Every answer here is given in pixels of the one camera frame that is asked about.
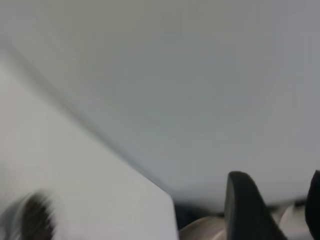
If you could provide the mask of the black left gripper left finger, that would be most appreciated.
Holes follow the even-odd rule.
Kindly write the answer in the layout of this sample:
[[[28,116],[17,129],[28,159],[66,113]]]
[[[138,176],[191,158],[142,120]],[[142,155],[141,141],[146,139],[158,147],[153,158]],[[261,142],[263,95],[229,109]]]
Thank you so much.
[[[228,240],[285,240],[254,180],[245,172],[227,176],[224,203]]]

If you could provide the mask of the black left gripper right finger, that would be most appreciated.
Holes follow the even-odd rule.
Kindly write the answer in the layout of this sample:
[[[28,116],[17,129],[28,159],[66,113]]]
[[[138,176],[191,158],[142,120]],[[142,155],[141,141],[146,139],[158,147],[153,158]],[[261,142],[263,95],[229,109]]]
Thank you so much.
[[[305,221],[313,238],[320,237],[320,171],[316,170],[305,204]]]

